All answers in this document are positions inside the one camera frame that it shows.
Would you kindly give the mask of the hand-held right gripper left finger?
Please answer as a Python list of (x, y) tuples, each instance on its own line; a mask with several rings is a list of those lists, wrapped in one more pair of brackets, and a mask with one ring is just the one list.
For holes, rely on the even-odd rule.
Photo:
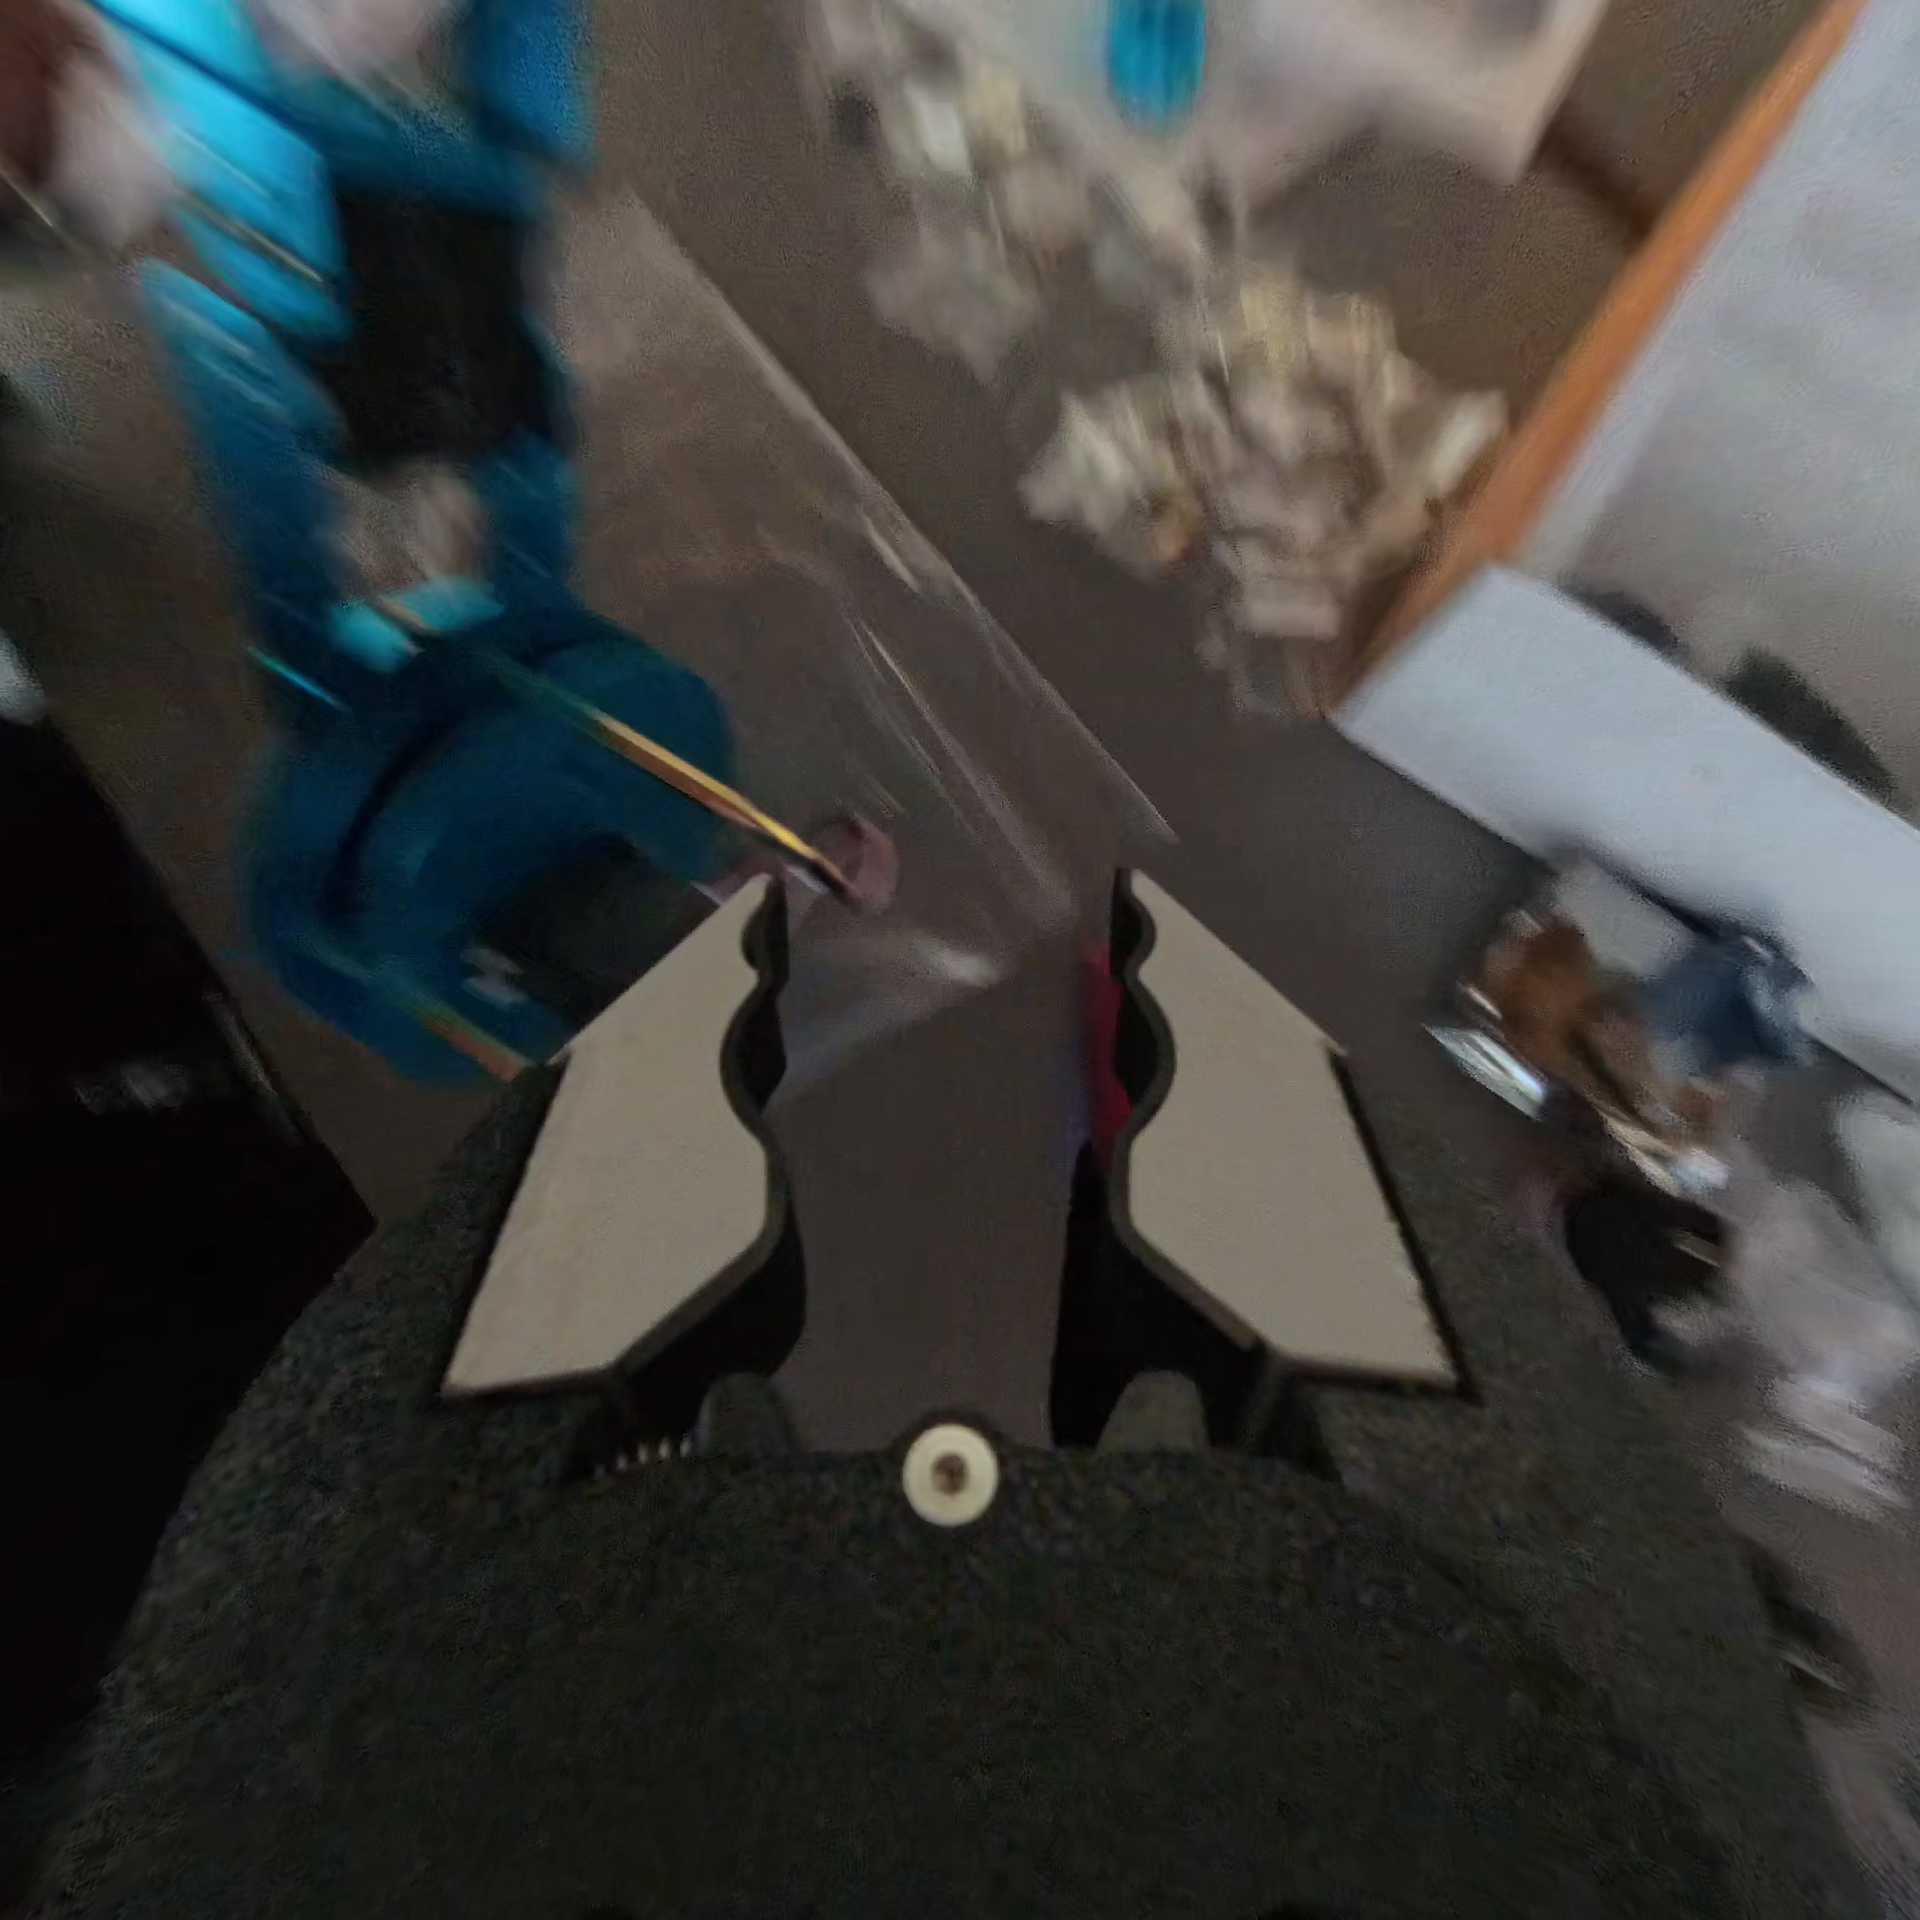
[(692, 1404), (709, 1374), (784, 1367), (806, 1310), (765, 1123), (784, 984), (784, 888), (753, 879), (565, 1046), (445, 1402), (610, 1385)]

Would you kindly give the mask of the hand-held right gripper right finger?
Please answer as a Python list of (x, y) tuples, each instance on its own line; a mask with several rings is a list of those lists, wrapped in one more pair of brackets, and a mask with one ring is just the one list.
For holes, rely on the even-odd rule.
[(1075, 1150), (1051, 1444), (1090, 1449), (1148, 1377), (1189, 1384), (1217, 1449), (1318, 1449), (1321, 1387), (1457, 1402), (1458, 1338), (1344, 1050), (1144, 872), (1115, 873), (1098, 945), (1134, 1114), (1108, 1168), (1089, 1128)]

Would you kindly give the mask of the blue toy robot arm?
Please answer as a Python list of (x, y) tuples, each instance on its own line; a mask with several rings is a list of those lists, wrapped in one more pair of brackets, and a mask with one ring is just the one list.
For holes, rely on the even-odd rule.
[(572, 591), (537, 310), (590, 156), (585, 4), (88, 4), (198, 267), (137, 280), (280, 716), (248, 926), (400, 1072), (517, 1074), (590, 1015), (498, 939), (569, 879), (889, 906), (885, 832), (737, 792), (730, 714)]

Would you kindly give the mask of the grey work desk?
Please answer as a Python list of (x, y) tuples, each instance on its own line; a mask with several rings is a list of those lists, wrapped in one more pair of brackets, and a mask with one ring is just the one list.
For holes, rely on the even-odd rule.
[[(592, 186), (653, 214), (822, 417), (1169, 818), (1153, 873), (1348, 1050), (1401, 1164), (1438, 1154), (1458, 1241), (1502, 1296), (1549, 1289), (1564, 1350), (1618, 1377), (1620, 1448), (1674, 1419), (1580, 1287), (1493, 1198), (1517, 1126), (1472, 1094), (1418, 1015), (1517, 883), (1517, 860), (1326, 728), (1235, 719), (1184, 617), (1025, 522), (1001, 412), (875, 323), (858, 278), (861, 174), (802, 104), (778, 4), (597, 4), (604, 152)], [(88, 768), (226, 969), (259, 1043), (373, 1210), (402, 1217), (485, 1095), (402, 1091), (245, 959), (230, 826), (265, 736), (233, 659), (226, 558), (188, 474), (132, 298), (108, 278), (41, 296), (9, 347), (60, 375), (81, 443), (18, 481), (6, 582), (18, 639)], [(1058, 1135), (1065, 945), (994, 993), (793, 1095), (813, 1308), (788, 1369), (804, 1432), (875, 1444), (921, 1409), (1040, 1432), (1043, 1342), (1065, 1219)]]

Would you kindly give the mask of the silver foil bags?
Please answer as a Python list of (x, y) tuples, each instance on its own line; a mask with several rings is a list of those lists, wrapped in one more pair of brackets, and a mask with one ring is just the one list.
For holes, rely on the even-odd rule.
[(1500, 926), (1429, 1034), (1530, 1119), (1702, 1148), (1742, 1083), (1810, 1060), (1806, 996), (1801, 967), (1750, 931), (1665, 924), (1627, 959), (1553, 906)]

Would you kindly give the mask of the person's black-clad torso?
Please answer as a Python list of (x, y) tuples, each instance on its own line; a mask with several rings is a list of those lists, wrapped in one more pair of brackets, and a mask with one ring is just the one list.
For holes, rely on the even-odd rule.
[(4, 722), (4, 1748), (84, 1714), (186, 1481), (370, 1228), (65, 736)]

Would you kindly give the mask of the clear plastic bag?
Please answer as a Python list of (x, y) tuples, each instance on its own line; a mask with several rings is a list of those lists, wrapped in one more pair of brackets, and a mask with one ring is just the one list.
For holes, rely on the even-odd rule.
[(818, 1082), (1078, 931), (1173, 827), (629, 188), (565, 200), (549, 260), (584, 600), (710, 684), (748, 798), (897, 849), (883, 912), (792, 938)]

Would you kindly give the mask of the pile of small screw bags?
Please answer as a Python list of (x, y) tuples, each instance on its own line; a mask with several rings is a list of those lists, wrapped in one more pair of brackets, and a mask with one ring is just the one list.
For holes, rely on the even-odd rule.
[(1401, 346), (1390, 306), (1257, 240), (1208, 79), (1157, 136), (1113, 107), (1106, 4), (1082, 100), (971, 4), (804, 4), (822, 134), (889, 188), (864, 281), (881, 324), (1020, 418), (1025, 515), (1179, 585), (1194, 652), (1259, 719), (1328, 706), (1342, 650), (1427, 556), (1507, 430)]

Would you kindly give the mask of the orange and white cardboard box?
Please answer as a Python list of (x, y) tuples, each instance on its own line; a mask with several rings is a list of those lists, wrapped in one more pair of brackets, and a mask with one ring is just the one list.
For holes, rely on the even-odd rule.
[(1829, 4), (1622, 274), (1334, 729), (1776, 938), (1916, 1098), (1918, 10)]

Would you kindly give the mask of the blue metal bracket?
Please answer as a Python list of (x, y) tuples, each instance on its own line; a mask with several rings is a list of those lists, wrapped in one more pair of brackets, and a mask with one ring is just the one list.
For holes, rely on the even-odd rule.
[(1208, 2), (1108, 2), (1102, 68), (1121, 120), (1171, 134), (1201, 100), (1209, 64)]

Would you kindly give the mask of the white foam frame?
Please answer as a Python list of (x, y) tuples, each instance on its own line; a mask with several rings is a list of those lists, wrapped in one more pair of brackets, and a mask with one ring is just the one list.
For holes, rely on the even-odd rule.
[(1364, 122), (1508, 183), (1528, 172), (1606, 2), (1301, 4), (1313, 80)]

